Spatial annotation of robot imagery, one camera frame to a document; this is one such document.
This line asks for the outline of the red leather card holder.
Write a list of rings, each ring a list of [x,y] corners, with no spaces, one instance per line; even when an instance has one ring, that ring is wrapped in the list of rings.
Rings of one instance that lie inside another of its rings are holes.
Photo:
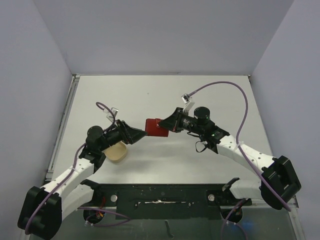
[[[145,121],[145,131],[151,137],[168,137],[169,131],[159,126],[160,118],[147,118]]]

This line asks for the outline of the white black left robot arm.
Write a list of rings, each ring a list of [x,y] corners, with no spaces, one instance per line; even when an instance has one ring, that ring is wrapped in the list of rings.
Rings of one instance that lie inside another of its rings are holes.
[[[61,175],[41,187],[32,187],[26,194],[17,226],[26,235],[52,239],[63,220],[83,204],[95,206],[102,193],[83,185],[104,163],[104,151],[117,143],[133,145],[147,136],[147,132],[117,120],[115,126],[104,130],[92,126],[85,143],[76,151],[73,164]]]

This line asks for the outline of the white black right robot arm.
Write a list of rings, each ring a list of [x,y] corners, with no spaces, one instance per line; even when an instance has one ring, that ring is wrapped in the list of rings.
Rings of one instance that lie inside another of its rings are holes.
[[[238,179],[229,184],[222,192],[227,204],[233,205],[239,199],[256,199],[265,201],[276,210],[290,210],[288,203],[302,186],[287,157],[276,158],[241,143],[218,127],[210,119],[210,110],[203,106],[194,110],[194,116],[189,116],[178,107],[158,125],[173,133],[186,130],[197,135],[206,149],[235,161],[257,175],[259,179],[255,181]]]

